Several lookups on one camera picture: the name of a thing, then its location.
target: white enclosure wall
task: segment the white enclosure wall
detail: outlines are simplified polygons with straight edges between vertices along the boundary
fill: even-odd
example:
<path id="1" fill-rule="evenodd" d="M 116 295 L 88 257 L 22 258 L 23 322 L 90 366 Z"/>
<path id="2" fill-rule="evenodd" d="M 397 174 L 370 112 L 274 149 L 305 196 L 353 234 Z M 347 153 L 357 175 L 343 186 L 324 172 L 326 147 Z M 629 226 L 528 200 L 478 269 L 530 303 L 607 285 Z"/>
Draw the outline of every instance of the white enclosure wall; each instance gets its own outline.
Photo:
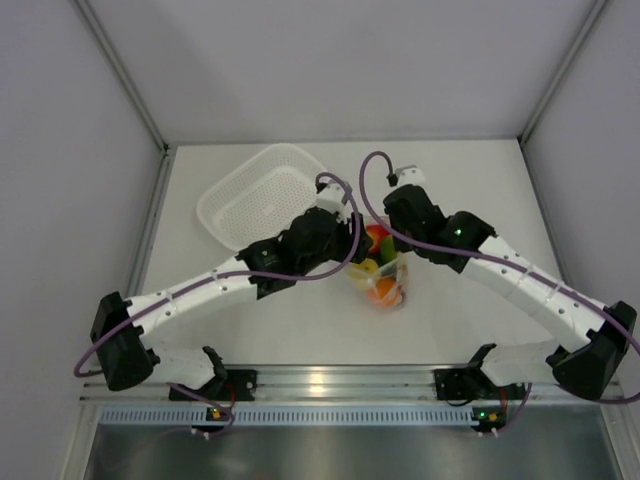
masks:
<path id="1" fill-rule="evenodd" d="M 168 142 L 515 137 L 592 0 L 89 0 Z"/>
<path id="2" fill-rule="evenodd" d="M 0 3 L 0 478 L 55 478 L 159 154 L 70 3 Z"/>
<path id="3" fill-rule="evenodd" d="M 527 147 L 562 267 L 575 287 L 640 302 L 640 2 L 611 2 Z M 640 386 L 636 355 L 620 369 Z M 640 426 L 640 407 L 631 408 Z"/>

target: white floor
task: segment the white floor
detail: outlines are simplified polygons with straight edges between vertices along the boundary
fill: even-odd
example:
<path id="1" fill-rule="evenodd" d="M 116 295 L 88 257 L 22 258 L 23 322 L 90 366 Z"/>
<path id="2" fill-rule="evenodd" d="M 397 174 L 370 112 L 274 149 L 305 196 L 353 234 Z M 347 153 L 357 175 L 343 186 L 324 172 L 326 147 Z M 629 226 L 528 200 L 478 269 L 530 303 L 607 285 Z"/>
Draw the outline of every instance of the white floor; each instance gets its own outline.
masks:
<path id="1" fill-rule="evenodd" d="M 515 140 L 300 146 L 354 186 L 362 159 L 373 150 L 389 153 L 396 167 L 418 165 L 427 176 L 427 193 L 445 214 L 472 211 L 529 260 L 558 274 Z M 264 147 L 178 148 L 145 293 L 210 270 L 234 254 L 198 222 L 196 202 Z M 372 164 L 368 175 L 369 195 L 379 211 L 388 192 L 385 174 L 380 161 Z M 257 303 L 231 307 L 170 340 L 193 347 L 211 345 L 227 364 L 318 365 L 464 363 L 484 343 L 550 338 L 519 310 L 446 267 L 411 255 L 409 280 L 407 301 L 393 313 L 376 311 L 338 274 L 313 285 L 298 284 Z"/>

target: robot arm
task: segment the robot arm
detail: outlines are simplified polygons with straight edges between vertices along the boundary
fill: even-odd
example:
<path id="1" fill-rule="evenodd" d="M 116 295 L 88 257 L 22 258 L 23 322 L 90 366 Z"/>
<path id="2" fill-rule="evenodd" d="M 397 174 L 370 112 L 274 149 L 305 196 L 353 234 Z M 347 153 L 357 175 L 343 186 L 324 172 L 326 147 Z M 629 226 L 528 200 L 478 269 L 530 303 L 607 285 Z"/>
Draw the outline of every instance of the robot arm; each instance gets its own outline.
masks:
<path id="1" fill-rule="evenodd" d="M 91 331 L 93 343 L 130 323 L 97 350 L 109 389 L 124 390 L 150 380 L 179 383 L 213 398 L 227 378 L 215 350 L 177 348 L 163 340 L 230 305 L 292 287 L 325 262 L 344 261 L 355 241 L 355 223 L 364 231 L 361 215 L 347 217 L 346 203 L 340 185 L 320 184 L 317 205 L 287 230 L 254 242 L 216 269 L 148 295 L 123 300 L 115 292 L 104 297 Z M 351 261 L 362 262 L 371 243 L 361 235 Z"/>
<path id="2" fill-rule="evenodd" d="M 422 249 L 394 238 L 399 251 L 414 251 L 433 263 L 447 265 L 495 291 L 536 320 L 555 340 L 530 345 L 480 348 L 463 372 L 455 372 L 455 388 L 445 380 L 444 390 L 466 390 L 482 396 L 494 387 L 512 383 L 559 383 L 586 399 L 601 397 L 628 349 L 626 339 L 602 315 L 577 302 L 560 280 L 522 257 L 496 234 L 495 229 L 469 212 L 445 217 L 425 190 L 424 175 L 415 166 L 390 175 L 394 190 L 385 198 L 391 226 L 420 242 L 436 245 L 438 251 Z M 456 255 L 452 249 L 467 250 L 516 264 L 505 266 L 484 258 Z M 580 297 L 613 316 L 633 332 L 636 312 L 624 302 L 607 307 L 602 302 Z"/>

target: orange fruit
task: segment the orange fruit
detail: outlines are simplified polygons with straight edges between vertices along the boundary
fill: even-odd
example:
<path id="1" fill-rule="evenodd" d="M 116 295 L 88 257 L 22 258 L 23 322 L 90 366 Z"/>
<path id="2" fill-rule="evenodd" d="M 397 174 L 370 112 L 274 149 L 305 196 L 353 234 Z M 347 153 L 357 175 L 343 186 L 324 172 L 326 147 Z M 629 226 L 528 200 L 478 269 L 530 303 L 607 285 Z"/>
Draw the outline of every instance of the orange fruit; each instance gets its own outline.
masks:
<path id="1" fill-rule="evenodd" d="M 393 278 L 385 277 L 367 292 L 367 297 L 378 307 L 391 308 L 402 301 L 402 290 Z"/>

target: purple cable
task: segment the purple cable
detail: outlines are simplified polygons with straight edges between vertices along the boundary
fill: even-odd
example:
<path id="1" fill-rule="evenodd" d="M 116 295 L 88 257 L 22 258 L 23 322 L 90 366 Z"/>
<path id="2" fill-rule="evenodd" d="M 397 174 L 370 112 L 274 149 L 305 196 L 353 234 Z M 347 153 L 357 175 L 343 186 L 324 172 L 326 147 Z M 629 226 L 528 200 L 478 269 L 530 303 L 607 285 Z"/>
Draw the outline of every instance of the purple cable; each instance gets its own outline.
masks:
<path id="1" fill-rule="evenodd" d="M 377 156 L 381 156 L 382 158 L 384 158 L 384 160 L 387 162 L 387 165 L 389 167 L 389 173 L 390 174 L 393 173 L 393 164 L 391 162 L 391 159 L 389 158 L 389 155 L 381 151 L 371 152 L 369 155 L 367 155 L 367 157 L 362 162 L 362 165 L 360 166 L 360 176 L 358 179 L 359 185 L 360 185 L 360 196 L 362 197 L 362 202 L 364 203 L 364 206 L 366 207 L 366 209 L 369 211 L 369 214 L 387 232 L 389 232 L 394 237 L 402 240 L 403 242 L 408 243 L 409 245 L 413 245 L 414 247 L 424 248 L 426 250 L 432 250 L 434 252 L 448 253 L 450 255 L 461 255 L 464 257 L 478 258 L 480 260 L 486 260 L 489 262 L 504 265 L 509 268 L 513 268 L 514 270 L 517 270 L 518 272 L 521 272 L 521 273 L 527 273 L 527 269 L 525 267 L 518 265 L 517 263 L 511 262 L 509 260 L 505 260 L 504 258 L 496 257 L 493 255 L 486 255 L 484 253 L 479 253 L 479 252 L 472 252 L 470 250 L 461 250 L 458 248 L 443 247 L 440 245 L 433 245 L 430 243 L 419 242 L 417 240 L 414 240 L 411 237 L 403 235 L 402 233 L 394 230 L 390 225 L 387 225 L 385 221 L 380 217 L 380 215 L 378 215 L 373 209 L 373 206 L 371 205 L 371 202 L 369 202 L 369 198 L 367 197 L 367 194 L 365 191 L 365 174 L 367 171 L 367 165 L 374 157 L 377 157 Z M 531 278 L 543 283 L 544 285 L 550 288 L 556 288 L 557 286 L 555 282 L 549 280 L 548 278 L 543 277 L 539 273 L 528 272 L 528 274 Z M 601 316 L 605 321 L 613 325 L 613 327 L 618 332 L 620 332 L 620 334 L 631 344 L 631 346 L 636 351 L 636 353 L 640 355 L 640 343 L 638 343 L 638 341 L 635 338 L 633 338 L 633 335 L 631 335 L 629 331 L 626 328 L 624 328 L 624 326 L 622 326 L 620 322 L 618 322 L 615 318 L 613 318 L 611 315 L 609 315 L 607 312 L 603 311 L 602 309 L 598 308 L 598 306 L 595 305 L 594 303 L 590 302 L 586 298 L 582 298 L 580 295 L 578 295 L 577 293 L 575 293 L 574 291 L 566 287 L 560 287 L 558 291 L 563 293 L 567 297 L 571 298 L 575 302 L 578 302 L 584 305 L 589 310 L 595 312 L 596 314 Z M 603 405 L 627 405 L 629 403 L 637 402 L 638 400 L 640 400 L 640 392 L 636 393 L 635 395 L 629 398 L 600 399 L 600 400 L 595 400 L 595 402 L 601 403 Z"/>
<path id="2" fill-rule="evenodd" d="M 359 213 L 358 212 L 358 205 L 356 204 L 356 201 L 353 198 L 353 192 L 351 191 L 351 188 L 346 184 L 346 182 L 342 181 L 338 176 L 334 175 L 333 173 L 329 173 L 329 172 L 322 172 L 322 173 L 318 174 L 318 176 L 316 177 L 316 182 L 319 181 L 323 177 L 328 177 L 328 178 L 332 179 L 333 181 L 335 181 L 338 185 L 340 185 L 342 187 L 342 189 L 345 191 L 345 196 L 347 197 L 347 200 L 349 200 L 349 203 L 351 204 L 351 208 L 353 209 L 353 213 L 357 217 L 357 215 Z M 342 270 L 351 261 L 353 256 L 356 254 L 356 250 L 358 249 L 358 244 L 360 243 L 360 235 L 361 235 L 360 222 L 355 222 L 355 225 L 354 225 L 354 238 L 353 238 L 353 245 L 351 245 L 351 250 L 349 250 L 349 253 L 347 254 L 346 258 L 339 265 L 337 265 L 336 267 L 332 268 L 328 272 L 319 273 L 319 274 L 316 274 L 316 275 L 299 276 L 299 275 L 285 275 L 285 274 L 282 274 L 282 273 L 257 272 L 257 271 L 252 271 L 252 270 L 243 270 L 243 271 L 236 271 L 236 272 L 221 273 L 221 274 L 218 275 L 218 278 L 222 279 L 222 278 L 229 278 L 229 277 L 255 276 L 255 277 L 263 277 L 263 278 L 273 278 L 273 279 L 276 279 L 276 280 L 288 280 L 288 281 L 294 281 L 294 282 L 310 282 L 310 281 L 315 281 L 315 280 L 322 280 L 322 279 L 330 277 L 331 275 L 333 275 L 335 273 L 338 273 L 340 270 Z M 205 278 L 203 280 L 198 280 L 197 282 L 194 282 L 191 285 L 187 285 L 183 289 L 181 289 L 181 290 L 177 291 L 176 293 L 174 293 L 173 294 L 173 298 L 180 298 L 183 295 L 186 295 L 187 293 L 195 290 L 196 288 L 200 288 L 200 287 L 202 287 L 204 285 L 208 285 L 210 283 L 213 283 L 215 280 L 216 279 L 214 277 Z M 169 303 L 169 299 L 167 299 L 167 298 L 163 298 L 162 300 L 158 300 L 156 303 L 148 306 L 144 310 L 141 310 L 140 312 L 136 313 L 132 317 L 128 318 L 126 321 L 122 322 L 117 327 L 109 330 L 104 336 L 100 337 L 98 339 L 98 341 L 96 341 L 96 343 L 94 343 L 91 347 L 89 347 L 89 349 L 80 357 L 80 360 L 78 360 L 78 362 L 76 363 L 76 365 L 73 368 L 73 374 L 77 378 L 86 378 L 86 377 L 93 377 L 95 375 L 100 375 L 102 373 L 102 371 L 100 371 L 100 370 L 93 370 L 93 371 L 89 371 L 89 372 L 81 372 L 80 369 L 84 366 L 84 364 L 87 362 L 87 360 L 89 360 L 91 355 L 93 355 L 95 352 L 97 352 L 100 349 L 100 347 L 102 347 L 106 342 L 108 342 L 111 338 L 113 338 L 115 335 L 117 335 L 120 331 L 122 331 L 123 329 L 127 328 L 133 322 L 139 320 L 140 318 L 144 317 L 145 315 L 148 315 L 149 313 L 154 312 L 155 310 L 159 309 L 160 307 L 166 305 L 167 303 Z"/>

